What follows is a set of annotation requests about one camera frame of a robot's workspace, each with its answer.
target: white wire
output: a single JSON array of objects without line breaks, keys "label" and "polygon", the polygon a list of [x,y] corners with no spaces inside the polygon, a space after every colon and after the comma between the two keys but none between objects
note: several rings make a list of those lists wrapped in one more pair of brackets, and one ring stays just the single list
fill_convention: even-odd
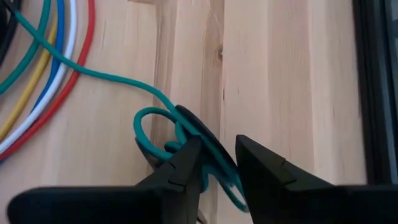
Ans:
[{"label": "white wire", "polygon": [[[69,0],[69,4],[70,4],[69,35],[68,35],[67,47],[63,53],[63,56],[65,56],[67,59],[70,59],[70,57],[72,56],[73,48],[75,46],[75,41],[76,41],[76,32],[77,32],[76,0]],[[55,95],[55,92],[59,88],[63,80],[63,77],[65,76],[66,71],[67,71],[67,66],[64,63],[61,63],[61,66],[59,67],[52,84],[50,85],[46,94],[43,96],[40,103],[31,112],[31,114],[28,115],[25,121],[7,139],[5,139],[0,144],[0,154],[2,154],[16,140],[18,140],[19,137],[23,135],[23,133],[32,125],[32,123],[43,112],[44,108],[48,105],[52,97]]]}]

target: black wire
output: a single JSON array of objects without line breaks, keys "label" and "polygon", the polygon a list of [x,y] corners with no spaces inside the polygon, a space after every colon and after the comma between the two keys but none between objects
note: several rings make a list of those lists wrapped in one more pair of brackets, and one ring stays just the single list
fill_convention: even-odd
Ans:
[{"label": "black wire", "polygon": [[[22,0],[14,0],[14,2],[12,4],[16,9],[20,10],[21,5],[22,5]],[[0,2],[0,6],[6,7],[2,1]],[[6,34],[2,38],[1,45],[0,45],[0,67],[4,61],[4,58],[6,58],[8,48],[11,45],[12,39],[14,38],[14,34],[17,29],[17,25],[18,25],[18,22],[17,22],[16,18],[14,17],[14,15],[11,14],[10,20],[5,27],[5,29],[7,30]]]}]

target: yellow wire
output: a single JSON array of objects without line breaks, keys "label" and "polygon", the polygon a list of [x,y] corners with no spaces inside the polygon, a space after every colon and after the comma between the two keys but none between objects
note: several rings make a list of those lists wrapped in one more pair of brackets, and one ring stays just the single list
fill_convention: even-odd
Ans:
[{"label": "yellow wire", "polygon": [[[55,16],[55,19],[53,20],[51,25],[50,34],[47,39],[48,42],[50,42],[50,44],[52,45],[54,44],[55,36],[57,35],[57,21],[58,18],[57,16]],[[39,82],[49,60],[50,60],[50,53],[47,50],[43,49],[43,52],[40,55],[39,61],[37,62],[37,65],[33,71],[33,75],[30,78],[29,83],[27,84],[25,90],[22,92],[21,97],[19,98],[18,102],[15,104],[15,107],[12,109],[11,114],[8,116],[6,122],[3,124],[3,126],[0,129],[0,141],[2,141],[7,136],[8,132],[11,130],[12,126],[17,121],[19,115],[21,115],[30,96],[32,95],[32,92],[34,91],[37,83]]]}]

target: wooden desk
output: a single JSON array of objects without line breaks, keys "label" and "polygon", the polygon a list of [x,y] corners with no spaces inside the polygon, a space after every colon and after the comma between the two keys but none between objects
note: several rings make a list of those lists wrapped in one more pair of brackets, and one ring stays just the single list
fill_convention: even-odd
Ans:
[{"label": "wooden desk", "polygon": [[[23,2],[34,24],[40,10],[38,1]],[[78,1],[74,60],[86,11],[86,1]],[[366,181],[351,1],[97,0],[96,15],[88,68],[162,89],[194,111],[233,156],[235,135],[246,134],[330,182]],[[2,80],[31,40],[19,27]],[[31,68],[0,98],[0,121]],[[0,167],[0,222],[9,199],[31,187],[143,179],[149,169],[132,119],[152,105],[159,102],[142,90],[82,76],[51,122]],[[172,125],[162,118],[148,118],[144,126],[157,145],[172,138]],[[210,223],[250,220],[214,180],[200,206]]]}]

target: red wire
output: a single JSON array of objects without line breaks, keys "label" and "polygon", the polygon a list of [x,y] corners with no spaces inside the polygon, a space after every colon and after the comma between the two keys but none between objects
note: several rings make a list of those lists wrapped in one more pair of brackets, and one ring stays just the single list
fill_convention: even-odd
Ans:
[{"label": "red wire", "polygon": [[[88,26],[86,38],[81,49],[79,59],[77,60],[77,64],[84,65],[86,63],[86,58],[88,52],[90,51],[91,43],[93,41],[94,36],[94,28],[95,28],[95,4],[94,0],[88,0]],[[71,74],[67,84],[63,87],[61,93],[54,100],[54,103],[50,106],[50,108],[41,116],[38,120],[16,141],[14,142],[7,150],[5,150],[0,155],[0,160],[3,160],[16,151],[18,151],[21,146],[27,142],[63,105],[68,95],[72,92],[73,87],[75,86],[77,80],[79,79],[80,74],[76,71],[73,71]]]}]

